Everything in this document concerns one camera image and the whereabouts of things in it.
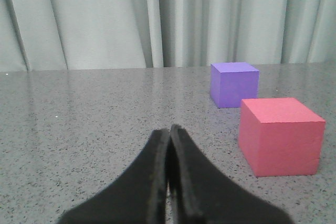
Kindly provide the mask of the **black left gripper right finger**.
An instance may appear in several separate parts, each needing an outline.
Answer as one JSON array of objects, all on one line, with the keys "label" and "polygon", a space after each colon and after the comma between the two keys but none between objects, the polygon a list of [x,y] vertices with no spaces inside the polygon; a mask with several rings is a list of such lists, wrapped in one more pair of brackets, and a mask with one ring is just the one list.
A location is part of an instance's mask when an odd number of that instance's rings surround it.
[{"label": "black left gripper right finger", "polygon": [[282,209],[253,195],[224,175],[188,132],[170,130],[169,186],[176,223],[292,223]]}]

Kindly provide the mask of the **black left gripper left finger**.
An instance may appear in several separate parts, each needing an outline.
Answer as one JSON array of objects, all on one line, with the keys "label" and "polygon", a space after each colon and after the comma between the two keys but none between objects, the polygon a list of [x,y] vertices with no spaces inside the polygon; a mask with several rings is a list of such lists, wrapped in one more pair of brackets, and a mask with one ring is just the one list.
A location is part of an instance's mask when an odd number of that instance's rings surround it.
[{"label": "black left gripper left finger", "polygon": [[168,130],[154,130],[123,174],[59,223],[165,223],[168,148]]}]

